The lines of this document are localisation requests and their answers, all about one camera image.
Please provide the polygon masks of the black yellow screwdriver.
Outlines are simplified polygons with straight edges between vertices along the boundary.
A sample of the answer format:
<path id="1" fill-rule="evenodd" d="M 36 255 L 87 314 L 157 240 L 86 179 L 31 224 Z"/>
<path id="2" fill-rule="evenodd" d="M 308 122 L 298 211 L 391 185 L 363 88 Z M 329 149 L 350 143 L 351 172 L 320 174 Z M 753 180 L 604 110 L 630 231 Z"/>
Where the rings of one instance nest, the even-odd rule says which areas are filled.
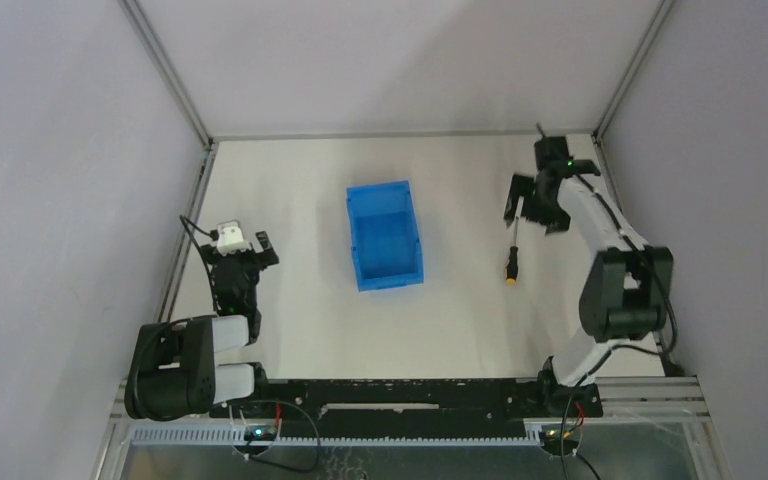
<path id="1" fill-rule="evenodd" d="M 509 284 L 514 284 L 519 275 L 519 247 L 518 247 L 518 230 L 519 230 L 519 216 L 515 216 L 511 224 L 513 228 L 512 242 L 509 247 L 509 253 L 507 257 L 507 263 L 505 266 L 505 280 Z"/>

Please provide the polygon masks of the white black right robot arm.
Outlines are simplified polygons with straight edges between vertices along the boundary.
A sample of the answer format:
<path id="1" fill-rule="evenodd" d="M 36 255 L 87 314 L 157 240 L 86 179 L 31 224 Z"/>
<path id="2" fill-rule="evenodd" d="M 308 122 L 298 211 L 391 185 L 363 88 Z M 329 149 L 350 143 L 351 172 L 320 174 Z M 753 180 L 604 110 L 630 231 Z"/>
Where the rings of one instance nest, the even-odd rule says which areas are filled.
<path id="1" fill-rule="evenodd" d="M 577 159 L 564 136 L 542 135 L 534 144 L 536 172 L 513 174 L 503 219 L 517 228 L 525 220 L 560 234 L 575 227 L 590 254 L 578 300 L 579 326 L 564 348 L 549 356 L 538 374 L 538 402 L 552 416 L 565 415 L 617 350 L 667 356 L 640 341 L 676 325 L 669 299 L 673 255 L 645 240 L 616 203 L 597 186 L 595 161 Z"/>

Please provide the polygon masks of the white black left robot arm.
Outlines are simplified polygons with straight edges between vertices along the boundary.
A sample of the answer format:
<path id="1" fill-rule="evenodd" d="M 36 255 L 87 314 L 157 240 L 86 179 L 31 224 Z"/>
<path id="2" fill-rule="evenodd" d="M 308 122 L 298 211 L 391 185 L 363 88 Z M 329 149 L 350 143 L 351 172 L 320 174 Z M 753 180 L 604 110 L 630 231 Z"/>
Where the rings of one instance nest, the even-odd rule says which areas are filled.
<path id="1" fill-rule="evenodd" d="M 273 392 L 255 379 L 252 365 L 227 369 L 216 361 L 218 352 L 253 344 L 260 335 L 257 286 L 279 257 L 266 232 L 255 238 L 260 250 L 247 241 L 197 247 L 213 312 L 140 327 L 124 393 L 129 417 L 168 422 L 229 399 L 250 417 L 270 409 Z"/>

